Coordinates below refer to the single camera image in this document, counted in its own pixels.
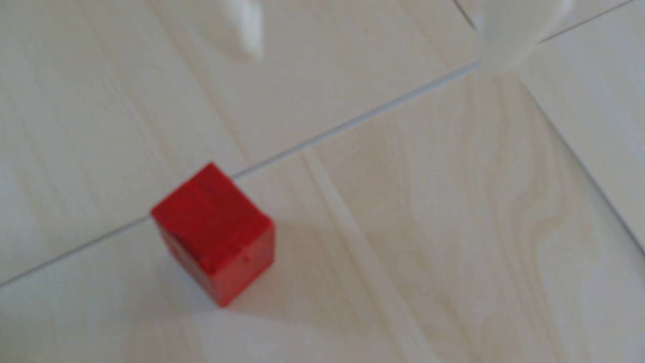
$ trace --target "white plastic piece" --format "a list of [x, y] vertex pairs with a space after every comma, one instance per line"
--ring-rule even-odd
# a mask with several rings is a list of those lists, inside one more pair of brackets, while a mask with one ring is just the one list
[[574, 4], [575, 0], [487, 0], [479, 29], [482, 67], [495, 71], [517, 64]]
[[262, 5], [254, 0], [168, 0], [181, 19], [238, 61], [264, 54]]

